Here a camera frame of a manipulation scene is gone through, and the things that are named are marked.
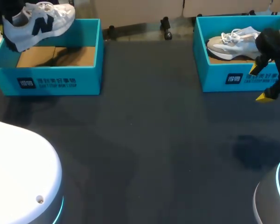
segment glowing blue ring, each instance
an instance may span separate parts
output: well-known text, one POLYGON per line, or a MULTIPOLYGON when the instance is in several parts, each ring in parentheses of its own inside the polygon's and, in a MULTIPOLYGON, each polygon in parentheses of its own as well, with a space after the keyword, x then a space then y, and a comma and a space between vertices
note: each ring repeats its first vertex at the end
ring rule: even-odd
POLYGON ((59 219, 59 217, 60 217, 60 214, 61 214, 61 211, 62 211, 62 208, 63 208, 63 200, 64 200, 64 197, 62 197, 61 207, 60 207, 60 210, 59 210, 59 212, 58 212, 58 215, 56 216, 56 218, 55 218, 53 224, 55 224, 55 223, 57 222, 57 220, 59 219))
POLYGON ((279 165, 277 167, 277 171, 276 171, 276 184, 277 184, 278 193, 280 195, 279 169, 280 169, 280 163, 279 163, 279 165))

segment shoe box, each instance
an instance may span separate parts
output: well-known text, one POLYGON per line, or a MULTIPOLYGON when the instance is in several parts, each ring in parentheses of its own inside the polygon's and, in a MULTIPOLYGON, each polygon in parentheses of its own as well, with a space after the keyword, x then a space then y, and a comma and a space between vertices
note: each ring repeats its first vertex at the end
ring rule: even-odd
POLYGON ((197 17, 193 51, 203 92, 263 91, 275 83, 278 70, 274 62, 255 77, 249 75, 254 63, 252 59, 239 56, 231 61, 223 61, 209 56, 207 52, 208 39, 249 26, 260 32, 265 28, 280 29, 280 16, 197 17))
POLYGON ((98 95, 104 41, 100 20, 76 19, 59 37, 22 53, 0 43, 0 88, 6 96, 98 95))

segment new balance sneaker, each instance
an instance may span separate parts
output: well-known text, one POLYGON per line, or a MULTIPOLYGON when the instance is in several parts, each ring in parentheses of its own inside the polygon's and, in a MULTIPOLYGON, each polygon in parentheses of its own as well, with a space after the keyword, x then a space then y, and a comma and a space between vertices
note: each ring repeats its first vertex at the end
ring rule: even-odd
POLYGON ((234 29, 230 34, 222 33, 221 36, 210 38, 207 49, 224 60, 231 60, 236 56, 247 56, 255 60, 260 56, 255 44, 259 34, 260 32, 252 27, 234 29))
POLYGON ((75 8, 70 4, 26 3, 13 24, 3 18, 3 37, 11 50, 22 52, 45 38, 62 35, 74 19, 75 8))

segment dark table surface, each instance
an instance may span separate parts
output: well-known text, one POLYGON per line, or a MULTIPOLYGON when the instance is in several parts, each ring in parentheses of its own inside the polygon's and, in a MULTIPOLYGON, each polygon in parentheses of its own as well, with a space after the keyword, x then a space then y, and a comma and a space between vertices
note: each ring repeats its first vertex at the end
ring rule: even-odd
POLYGON ((108 42, 104 60, 100 96, 0 91, 0 121, 60 156, 63 224, 255 224, 254 189, 280 161, 280 98, 202 93, 191 41, 108 42))

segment cardboard insert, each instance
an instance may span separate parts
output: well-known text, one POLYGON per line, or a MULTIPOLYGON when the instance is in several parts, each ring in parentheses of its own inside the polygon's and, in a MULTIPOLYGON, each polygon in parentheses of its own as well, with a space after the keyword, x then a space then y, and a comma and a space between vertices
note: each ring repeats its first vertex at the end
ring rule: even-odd
POLYGON ((93 66, 95 47, 32 47, 21 53, 17 68, 93 66))

